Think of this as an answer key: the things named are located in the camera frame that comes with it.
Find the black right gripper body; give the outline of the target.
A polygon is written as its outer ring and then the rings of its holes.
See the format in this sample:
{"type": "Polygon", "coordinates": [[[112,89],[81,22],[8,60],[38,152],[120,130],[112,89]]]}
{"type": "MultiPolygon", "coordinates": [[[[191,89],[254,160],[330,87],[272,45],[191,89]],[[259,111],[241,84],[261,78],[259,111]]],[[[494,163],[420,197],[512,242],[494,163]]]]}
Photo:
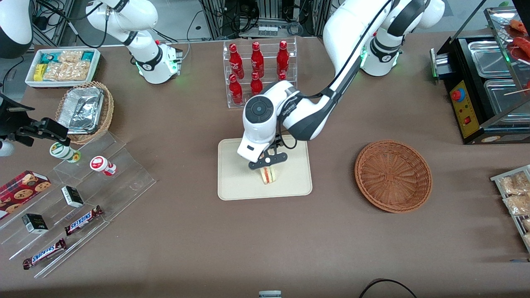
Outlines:
{"type": "Polygon", "coordinates": [[[40,138],[55,141],[65,147],[69,146],[68,128],[51,118],[32,119],[28,116],[28,112],[35,110],[33,107],[15,102],[4,94],[0,96],[1,140],[32,147],[34,139],[40,138]]]}

